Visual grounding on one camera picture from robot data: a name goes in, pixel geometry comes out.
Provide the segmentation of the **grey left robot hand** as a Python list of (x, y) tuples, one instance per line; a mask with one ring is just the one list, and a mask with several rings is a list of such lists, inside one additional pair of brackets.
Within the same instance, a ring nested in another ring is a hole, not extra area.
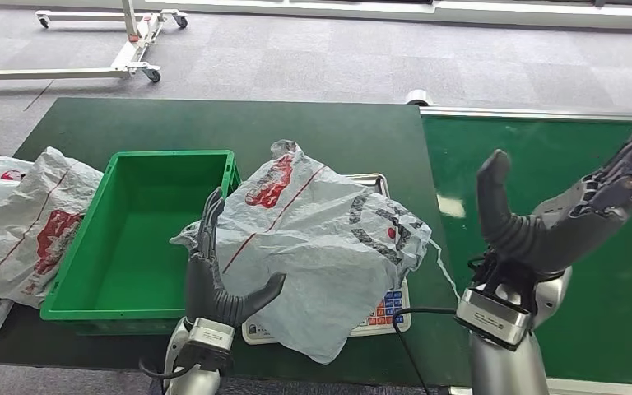
[(198, 318), (206, 318), (239, 328), (248, 318), (277, 298), (282, 292), (286, 274), (278, 272), (271, 275), (262, 288), (247, 295), (232, 295), (225, 289), (216, 254), (216, 227), (224, 206), (222, 189), (218, 187), (205, 202), (194, 236), (196, 245), (188, 252), (185, 318), (190, 323)]

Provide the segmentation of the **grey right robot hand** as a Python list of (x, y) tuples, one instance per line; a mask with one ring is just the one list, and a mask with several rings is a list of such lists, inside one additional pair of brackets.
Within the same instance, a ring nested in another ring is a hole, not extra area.
[(509, 208), (510, 168), (507, 153), (496, 149), (476, 174), (481, 235), (499, 260), (555, 275), (597, 249), (632, 215), (632, 134), (603, 166), (527, 216)]

